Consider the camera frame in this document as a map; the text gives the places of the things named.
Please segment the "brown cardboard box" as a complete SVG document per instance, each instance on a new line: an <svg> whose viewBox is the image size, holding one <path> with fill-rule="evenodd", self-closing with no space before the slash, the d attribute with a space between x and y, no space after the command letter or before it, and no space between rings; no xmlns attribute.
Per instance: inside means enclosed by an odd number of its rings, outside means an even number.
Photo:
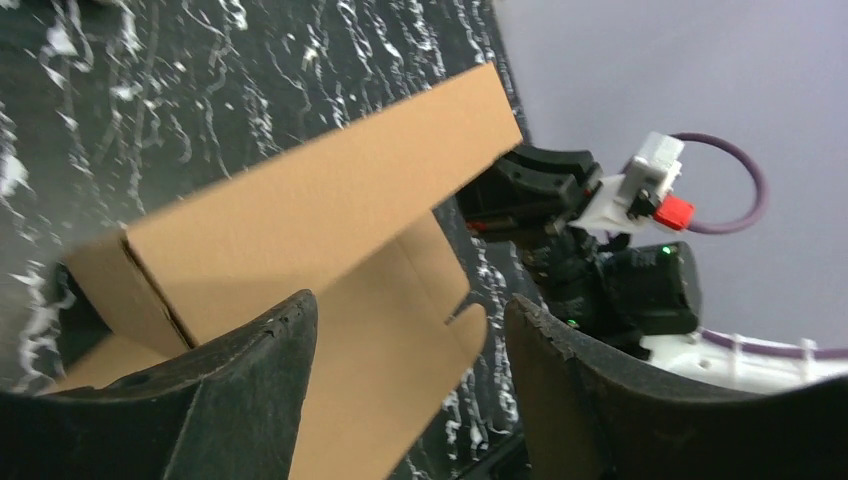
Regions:
<svg viewBox="0 0 848 480"><path fill-rule="evenodd" d="M78 247L111 329L60 389L196 353L301 289L317 352L291 475L385 479L488 330L434 209L522 139L478 65Z"/></svg>

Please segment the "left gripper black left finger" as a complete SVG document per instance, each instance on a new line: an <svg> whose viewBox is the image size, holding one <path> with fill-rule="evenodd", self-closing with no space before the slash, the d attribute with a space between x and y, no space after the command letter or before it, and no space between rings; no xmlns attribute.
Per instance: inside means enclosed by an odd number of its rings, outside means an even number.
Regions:
<svg viewBox="0 0 848 480"><path fill-rule="evenodd" d="M5 479L285 479L317 340L301 290L103 388L1 396Z"/></svg>

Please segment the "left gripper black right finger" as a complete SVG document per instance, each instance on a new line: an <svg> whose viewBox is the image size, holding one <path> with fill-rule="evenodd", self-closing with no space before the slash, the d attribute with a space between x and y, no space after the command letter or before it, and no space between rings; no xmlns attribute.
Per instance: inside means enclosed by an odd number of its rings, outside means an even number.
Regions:
<svg viewBox="0 0 848 480"><path fill-rule="evenodd" d="M847 381L760 395L690 380L566 326L522 296L504 313L538 479L843 479Z"/></svg>

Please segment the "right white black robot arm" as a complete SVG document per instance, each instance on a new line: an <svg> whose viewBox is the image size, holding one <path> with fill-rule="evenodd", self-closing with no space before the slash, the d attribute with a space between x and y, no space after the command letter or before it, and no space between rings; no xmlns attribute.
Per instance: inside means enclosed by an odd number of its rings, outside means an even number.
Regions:
<svg viewBox="0 0 848 480"><path fill-rule="evenodd" d="M699 225L673 192L687 142L718 148L751 175L755 201L740 219ZM587 151L519 145L456 196L470 234L508 242L549 312L563 323L672 373L753 393L800 388L847 372L845 349L725 334L702 327L702 291L691 247L635 247L648 226L726 235L752 226L768 194L759 166L741 149L697 133L651 133L614 175Z"/></svg>

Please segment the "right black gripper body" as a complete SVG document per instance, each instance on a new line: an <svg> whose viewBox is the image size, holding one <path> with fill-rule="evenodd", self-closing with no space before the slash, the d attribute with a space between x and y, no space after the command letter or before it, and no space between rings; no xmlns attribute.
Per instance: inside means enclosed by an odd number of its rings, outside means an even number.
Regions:
<svg viewBox="0 0 848 480"><path fill-rule="evenodd" d="M520 144L498 157L455 198L472 236L486 242L539 242L566 234L600 184L587 150Z"/></svg>

